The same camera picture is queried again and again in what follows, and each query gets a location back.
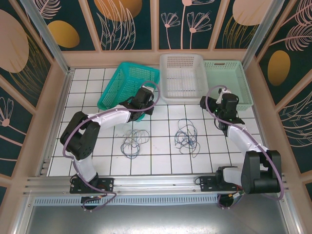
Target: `white tile floor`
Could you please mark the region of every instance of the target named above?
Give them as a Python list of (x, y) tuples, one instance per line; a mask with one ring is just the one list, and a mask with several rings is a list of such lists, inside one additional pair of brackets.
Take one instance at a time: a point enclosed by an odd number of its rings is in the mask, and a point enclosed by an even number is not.
[[(59, 138), (76, 112), (91, 114), (99, 111), (97, 102), (115, 70), (75, 70), (48, 176), (75, 174), (71, 161), (62, 157), (63, 145)], [(239, 116), (261, 143), (252, 108), (239, 112)], [(189, 119), (197, 128), (200, 150), (196, 157), (190, 154), (189, 149), (183, 149), (182, 154), (175, 146), (177, 124), (182, 118)], [(139, 156), (135, 159), (126, 158), (120, 150), (125, 134), (130, 129), (146, 130), (151, 136), (147, 143), (141, 145)], [(244, 161), (244, 156), (237, 147), (224, 137), (215, 127), (213, 118), (199, 105), (166, 105), (162, 99), (151, 117), (146, 115), (140, 122), (120, 124), (101, 131), (92, 157), (100, 176), (211, 173), (219, 166), (242, 166)]]

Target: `white arm segment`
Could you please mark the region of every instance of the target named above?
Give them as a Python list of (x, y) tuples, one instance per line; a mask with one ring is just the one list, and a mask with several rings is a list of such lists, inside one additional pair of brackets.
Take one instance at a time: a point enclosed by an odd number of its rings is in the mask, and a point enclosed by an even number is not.
[[(242, 128), (245, 128), (245, 125), (243, 124), (237, 125), (239, 125)], [(242, 152), (244, 156), (248, 151), (261, 152), (258, 149), (257, 145), (254, 144), (245, 133), (243, 133), (240, 129), (234, 126), (228, 127), (228, 136), (229, 139), (239, 148), (240, 152)], [(265, 146), (262, 146), (262, 148), (265, 151), (268, 150), (268, 148), (266, 148)], [(223, 169), (224, 181), (242, 186), (241, 185), (242, 166)]]
[[(92, 121), (98, 122), (100, 125), (99, 132), (105, 131), (105, 129), (113, 127), (120, 123), (127, 123), (131, 113), (129, 111), (120, 111), (118, 108), (125, 108), (124, 106), (117, 105), (114, 109), (115, 112), (110, 112), (106, 115), (102, 115), (101, 117), (97, 117)], [(99, 113), (96, 114), (89, 114), (88, 117), (97, 116)], [(89, 155), (85, 159), (77, 160), (74, 157), (74, 161), (78, 167), (79, 172), (81, 173), (82, 177), (89, 182), (92, 180), (96, 175), (97, 172), (92, 163), (92, 157)]]

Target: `white basket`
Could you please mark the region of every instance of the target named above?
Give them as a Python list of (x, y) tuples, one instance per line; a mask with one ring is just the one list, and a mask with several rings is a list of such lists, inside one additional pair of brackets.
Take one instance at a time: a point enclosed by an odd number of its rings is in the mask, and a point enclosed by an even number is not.
[(167, 104), (199, 104), (208, 92), (202, 56), (164, 54), (160, 56), (160, 95)]

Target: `teal basket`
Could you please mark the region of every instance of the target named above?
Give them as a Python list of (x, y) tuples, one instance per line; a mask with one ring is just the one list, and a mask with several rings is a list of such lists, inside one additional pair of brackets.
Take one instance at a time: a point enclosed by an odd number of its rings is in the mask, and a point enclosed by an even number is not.
[[(97, 103), (101, 110), (108, 110), (119, 103), (136, 95), (145, 81), (159, 83), (159, 70), (147, 66), (122, 62), (108, 83), (103, 95)], [(146, 83), (145, 86), (156, 88), (153, 84)]]
[[(249, 90), (243, 66), (238, 60), (204, 60), (208, 87), (225, 85), (239, 97), (238, 111), (246, 111), (254, 102)], [(218, 89), (211, 93), (211, 97), (219, 97)]]

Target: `tangled cable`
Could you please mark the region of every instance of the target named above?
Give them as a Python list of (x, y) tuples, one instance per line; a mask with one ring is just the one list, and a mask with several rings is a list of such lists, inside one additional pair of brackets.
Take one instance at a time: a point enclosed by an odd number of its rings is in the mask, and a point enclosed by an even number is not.
[[(180, 126), (180, 121), (184, 120), (186, 120), (186, 125)], [(189, 149), (188, 153), (191, 153), (192, 157), (195, 158), (200, 151), (200, 144), (197, 142), (196, 127), (190, 120), (185, 118), (180, 119), (177, 125), (179, 130), (175, 134), (175, 147), (179, 149), (181, 154), (185, 154), (182, 152), (183, 148)]]
[(127, 158), (134, 159), (140, 153), (141, 145), (150, 140), (150, 135), (146, 130), (131, 129), (126, 136), (120, 150)]

